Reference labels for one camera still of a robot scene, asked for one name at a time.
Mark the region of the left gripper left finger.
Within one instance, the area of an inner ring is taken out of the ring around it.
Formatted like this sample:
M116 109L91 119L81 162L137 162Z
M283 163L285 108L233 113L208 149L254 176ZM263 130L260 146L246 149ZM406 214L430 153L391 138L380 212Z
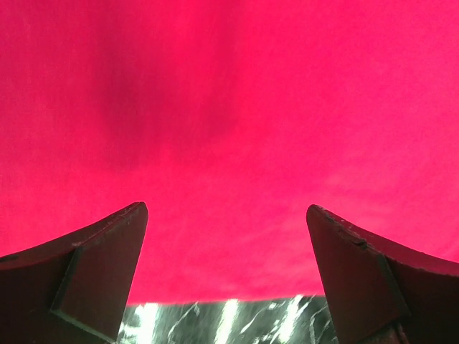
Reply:
M146 233L135 202L1 258L2 343L114 343Z

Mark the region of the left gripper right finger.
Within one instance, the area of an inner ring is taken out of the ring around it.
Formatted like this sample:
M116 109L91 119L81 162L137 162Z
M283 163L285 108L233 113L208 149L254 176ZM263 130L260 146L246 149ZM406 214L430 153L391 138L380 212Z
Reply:
M306 223L340 343L458 342L458 263L317 205Z

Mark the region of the crimson t shirt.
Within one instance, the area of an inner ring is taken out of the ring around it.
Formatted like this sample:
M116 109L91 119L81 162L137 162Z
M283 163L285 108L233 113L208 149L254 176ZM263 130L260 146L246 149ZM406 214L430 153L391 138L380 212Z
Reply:
M458 260L456 1L3 1L1 253L136 201L130 303L318 295L318 204Z

